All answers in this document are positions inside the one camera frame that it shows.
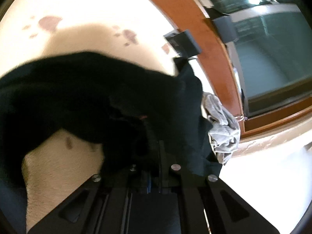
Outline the black knit sweater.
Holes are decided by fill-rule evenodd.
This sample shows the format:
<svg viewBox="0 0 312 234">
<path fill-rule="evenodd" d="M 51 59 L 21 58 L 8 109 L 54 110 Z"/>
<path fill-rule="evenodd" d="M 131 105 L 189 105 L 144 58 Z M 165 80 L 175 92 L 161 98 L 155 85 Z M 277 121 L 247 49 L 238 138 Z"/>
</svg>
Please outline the black knit sweater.
<svg viewBox="0 0 312 234">
<path fill-rule="evenodd" d="M 192 173 L 219 175 L 201 114 L 203 88 L 184 58 L 170 76 L 94 52 L 31 61 L 1 78 L 1 179 L 26 193 L 28 152 L 65 129 L 124 159 L 126 133 L 145 116 L 168 153 Z"/>
</svg>

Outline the grey garment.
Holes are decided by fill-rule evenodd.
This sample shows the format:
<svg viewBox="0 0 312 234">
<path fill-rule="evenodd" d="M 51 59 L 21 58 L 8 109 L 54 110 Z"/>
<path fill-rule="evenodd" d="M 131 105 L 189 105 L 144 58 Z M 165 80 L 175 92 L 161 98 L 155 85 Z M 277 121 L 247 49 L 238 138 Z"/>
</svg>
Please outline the grey garment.
<svg viewBox="0 0 312 234">
<path fill-rule="evenodd" d="M 202 107 L 212 124 L 208 132 L 212 150 L 219 164 L 226 165 L 238 150 L 241 137 L 239 123 L 214 94 L 203 93 Z"/>
</svg>

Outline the right beige curtain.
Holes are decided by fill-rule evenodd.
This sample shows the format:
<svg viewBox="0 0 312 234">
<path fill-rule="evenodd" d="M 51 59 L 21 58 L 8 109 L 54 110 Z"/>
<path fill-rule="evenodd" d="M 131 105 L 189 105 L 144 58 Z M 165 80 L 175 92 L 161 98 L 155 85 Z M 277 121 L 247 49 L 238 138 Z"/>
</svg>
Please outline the right beige curtain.
<svg viewBox="0 0 312 234">
<path fill-rule="evenodd" d="M 282 146 L 302 148 L 309 143 L 311 143 L 311 116 L 306 116 L 270 132 L 241 139 L 238 150 L 232 157 L 245 156 Z"/>
</svg>

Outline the black box on bed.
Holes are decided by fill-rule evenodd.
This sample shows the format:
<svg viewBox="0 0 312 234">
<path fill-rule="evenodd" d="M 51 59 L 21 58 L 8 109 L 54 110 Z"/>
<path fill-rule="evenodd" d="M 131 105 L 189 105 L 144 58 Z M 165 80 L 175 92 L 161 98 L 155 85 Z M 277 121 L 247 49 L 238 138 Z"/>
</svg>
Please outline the black box on bed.
<svg viewBox="0 0 312 234">
<path fill-rule="evenodd" d="M 195 41 L 189 30 L 182 32 L 175 30 L 164 35 L 164 38 L 181 57 L 190 58 L 202 52 L 199 44 Z"/>
</svg>

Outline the dark box on sill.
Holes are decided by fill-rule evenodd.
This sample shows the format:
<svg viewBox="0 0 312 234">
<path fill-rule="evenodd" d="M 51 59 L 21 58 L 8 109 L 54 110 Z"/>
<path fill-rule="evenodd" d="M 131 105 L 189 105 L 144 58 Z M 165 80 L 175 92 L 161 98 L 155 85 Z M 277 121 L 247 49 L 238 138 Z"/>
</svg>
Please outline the dark box on sill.
<svg viewBox="0 0 312 234">
<path fill-rule="evenodd" d="M 238 33 L 230 15 L 215 18 L 212 20 L 212 23 L 223 43 L 235 42 L 238 40 Z"/>
</svg>

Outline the yellow paw print blanket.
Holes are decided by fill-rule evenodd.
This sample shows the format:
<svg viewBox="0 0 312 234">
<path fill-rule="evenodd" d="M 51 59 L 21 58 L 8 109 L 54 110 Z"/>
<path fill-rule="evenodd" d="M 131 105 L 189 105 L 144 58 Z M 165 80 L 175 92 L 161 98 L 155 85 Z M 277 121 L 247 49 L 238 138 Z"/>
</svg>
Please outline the yellow paw print blanket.
<svg viewBox="0 0 312 234">
<path fill-rule="evenodd" d="M 179 226 L 161 174 L 219 172 L 188 59 L 135 0 L 8 0 L 1 20 L 1 221 L 11 233 Z"/>
</svg>

